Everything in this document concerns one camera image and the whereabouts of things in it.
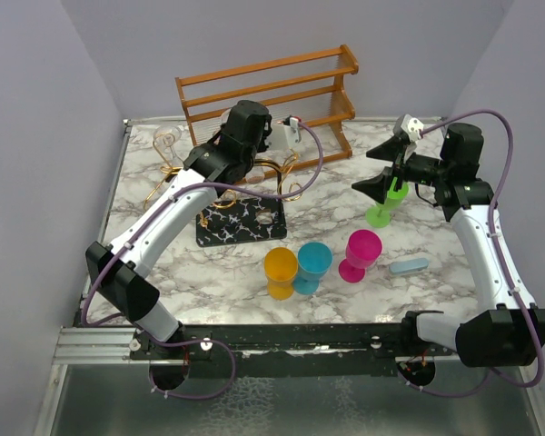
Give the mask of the green plastic wine glass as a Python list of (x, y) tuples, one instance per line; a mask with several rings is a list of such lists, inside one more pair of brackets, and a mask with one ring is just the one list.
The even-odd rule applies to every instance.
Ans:
[(383, 228), (390, 224), (391, 212), (397, 209), (409, 192), (407, 183), (403, 183), (399, 190), (396, 190), (397, 179), (391, 184), (390, 189), (386, 194), (384, 203), (376, 203), (373, 207), (366, 211), (366, 222), (373, 228)]

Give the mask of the clear tall wine glass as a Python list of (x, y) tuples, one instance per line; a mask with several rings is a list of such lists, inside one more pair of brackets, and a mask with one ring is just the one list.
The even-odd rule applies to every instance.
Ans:
[(179, 127), (160, 126), (154, 131), (153, 147), (160, 155), (167, 173), (177, 173), (183, 166), (182, 158), (176, 153), (174, 146), (181, 139)]

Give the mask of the clear short wine glass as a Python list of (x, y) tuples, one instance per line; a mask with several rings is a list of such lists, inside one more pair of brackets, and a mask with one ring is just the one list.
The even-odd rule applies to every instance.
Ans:
[(265, 180), (267, 169), (261, 166), (254, 166), (254, 168), (245, 175), (244, 180), (248, 184), (258, 184)]

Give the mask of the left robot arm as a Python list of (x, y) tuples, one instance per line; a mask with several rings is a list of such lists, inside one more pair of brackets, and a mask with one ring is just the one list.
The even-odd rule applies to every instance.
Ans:
[(239, 101), (220, 130), (191, 150), (167, 190), (136, 223), (108, 245), (92, 243), (85, 253), (89, 293), (101, 293), (129, 322), (148, 332), (151, 347), (165, 359), (182, 348), (181, 324), (146, 277), (182, 229), (253, 168), (271, 123), (264, 105)]

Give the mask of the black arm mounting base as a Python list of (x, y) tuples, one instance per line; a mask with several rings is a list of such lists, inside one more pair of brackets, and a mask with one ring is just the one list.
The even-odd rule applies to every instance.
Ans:
[(451, 351), (410, 344), (399, 322), (321, 324), (188, 324), (165, 347), (137, 333), (136, 362), (185, 366), (194, 378), (393, 377), (396, 364), (433, 361)]

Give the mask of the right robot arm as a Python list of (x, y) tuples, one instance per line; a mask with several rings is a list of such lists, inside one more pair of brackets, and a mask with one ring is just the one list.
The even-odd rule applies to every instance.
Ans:
[(408, 312), (399, 344), (406, 353), (419, 355), (436, 343), (457, 352), (468, 367), (528, 366), (545, 343), (545, 309), (520, 279), (500, 232), (494, 192), (477, 175), (484, 144), (481, 129), (451, 124), (438, 158), (414, 152), (422, 131), (417, 118), (400, 117), (391, 138), (366, 154), (390, 166), (352, 187), (378, 203), (385, 202), (390, 188), (404, 183), (433, 188), (435, 203), (465, 252), (480, 312), (468, 321), (442, 312)]

